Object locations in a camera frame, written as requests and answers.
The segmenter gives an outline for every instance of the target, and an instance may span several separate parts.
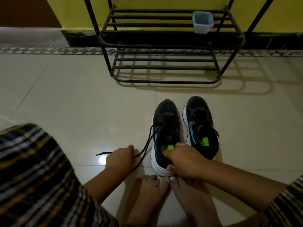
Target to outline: tile floor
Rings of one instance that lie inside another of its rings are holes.
[[[219,65],[226,59],[219,57]],[[220,134],[216,160],[284,183],[303,173],[303,58],[237,57],[218,84],[202,87],[118,84],[101,56],[1,54],[0,67],[0,129],[39,124],[60,143],[82,183],[104,169],[105,157],[97,153],[129,144],[144,147],[162,100],[173,100],[181,112],[193,95],[207,101]],[[201,79],[197,72],[167,73],[148,78]],[[146,72],[119,73],[127,76],[146,78]],[[154,174],[150,152],[104,207],[121,217],[133,180],[144,174]],[[236,198],[209,188],[224,225],[253,214]],[[184,222],[185,214],[170,193],[158,226]]]

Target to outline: bare foot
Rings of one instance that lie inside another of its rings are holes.
[[[170,177],[171,188],[192,226],[222,226],[204,182]]]
[[[133,227],[147,225],[168,187],[167,177],[157,179],[156,175],[145,175],[143,178],[136,179],[126,203],[122,223]]]

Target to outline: person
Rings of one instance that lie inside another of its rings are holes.
[[[119,226],[100,204],[131,173],[133,152],[133,145],[114,151],[105,169],[82,186],[60,146],[41,127],[25,124],[0,132],[0,225]],[[148,225],[170,185],[193,226],[222,226],[204,182],[258,212],[234,226],[303,225],[302,177],[287,186],[206,159],[185,143],[163,154],[172,162],[167,170],[177,177],[136,179],[122,225]]]

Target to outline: shoe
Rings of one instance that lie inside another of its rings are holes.
[[[151,150],[151,165],[158,175],[172,176],[174,172],[166,170],[172,162],[162,152],[165,149],[172,150],[176,143],[181,142],[181,135],[178,110],[170,99],[159,104],[152,119],[152,126],[154,143]]]
[[[219,150],[219,134],[213,128],[205,100],[199,96],[191,97],[184,106],[183,120],[188,132],[186,143],[207,159],[213,159]]]

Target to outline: patterned tile border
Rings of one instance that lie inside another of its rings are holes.
[[[107,48],[108,55],[115,55],[116,49]],[[230,56],[232,50],[218,50],[216,55]],[[54,54],[54,55],[102,55],[101,48],[2,48],[0,54]],[[242,57],[303,57],[303,50],[240,50],[237,56]]]

